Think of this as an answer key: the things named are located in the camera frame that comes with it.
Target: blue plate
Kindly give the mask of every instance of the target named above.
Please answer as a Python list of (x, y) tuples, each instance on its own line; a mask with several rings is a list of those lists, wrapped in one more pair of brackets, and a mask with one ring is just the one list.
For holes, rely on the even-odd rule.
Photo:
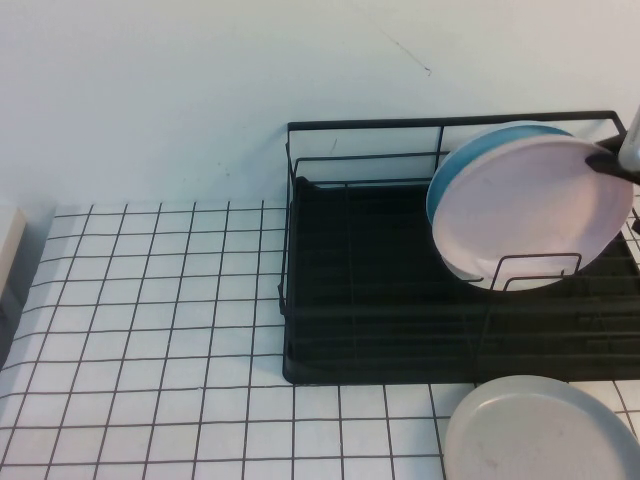
[(427, 217), (429, 218), (429, 222), (433, 224), (433, 217), (435, 216), (440, 199), (451, 181), (464, 167), (476, 158), (494, 148), (515, 140), (553, 134), (572, 136), (560, 128), (540, 122), (503, 123), (480, 133), (449, 153), (431, 179), (431, 184), (427, 191)]

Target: black rack wire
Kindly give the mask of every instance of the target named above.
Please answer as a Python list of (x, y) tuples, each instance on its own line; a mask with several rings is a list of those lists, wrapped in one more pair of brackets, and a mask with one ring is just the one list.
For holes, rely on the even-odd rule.
[[(420, 178), (318, 180), (307, 162), (435, 158), (445, 129), (515, 120), (612, 122), (590, 111), (435, 119), (294, 122), (288, 126), (287, 229), (279, 286), (283, 374), (295, 384), (482, 382), (511, 374), (561, 380), (640, 375), (640, 277), (619, 234), (590, 265), (528, 291), (482, 290), (449, 272), (425, 213)], [(291, 158), (293, 132), (438, 129), (436, 149)], [(510, 258), (501, 260), (500, 265)]]

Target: pink plate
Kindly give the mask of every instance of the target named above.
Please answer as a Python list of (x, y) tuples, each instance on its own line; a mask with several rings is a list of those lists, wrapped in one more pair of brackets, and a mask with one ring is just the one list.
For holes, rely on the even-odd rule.
[[(631, 183), (585, 164), (602, 150), (573, 137), (544, 135), (479, 157), (449, 184), (436, 210), (433, 235), (443, 259), (487, 280), (506, 255), (577, 253), (580, 268), (588, 265), (620, 231), (633, 203)], [(569, 275), (577, 260), (575, 255), (505, 260), (494, 288), (551, 283), (509, 279)], [(490, 288), (487, 280), (478, 286)]]

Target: stacked plates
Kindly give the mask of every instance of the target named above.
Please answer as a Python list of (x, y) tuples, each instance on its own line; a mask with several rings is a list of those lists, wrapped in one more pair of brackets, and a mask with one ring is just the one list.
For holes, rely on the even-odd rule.
[(445, 264), (472, 285), (509, 291), (548, 285), (588, 265), (633, 202), (631, 183), (586, 165), (602, 151), (561, 129), (516, 122), (451, 152), (427, 194)]

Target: white object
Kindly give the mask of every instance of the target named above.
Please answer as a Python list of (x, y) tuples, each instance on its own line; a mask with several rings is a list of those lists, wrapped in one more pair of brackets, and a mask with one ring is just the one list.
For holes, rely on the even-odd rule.
[[(443, 259), (497, 290), (524, 290), (574, 273), (593, 261), (631, 210), (631, 183), (584, 162), (606, 151), (590, 142), (545, 135), (499, 147), (468, 165), (447, 188), (433, 235)], [(507, 255), (569, 254), (536, 258)], [(491, 281), (478, 286), (489, 288)]]
[(514, 376), (485, 383), (458, 405), (444, 463), (448, 480), (631, 480), (640, 446), (590, 395)]

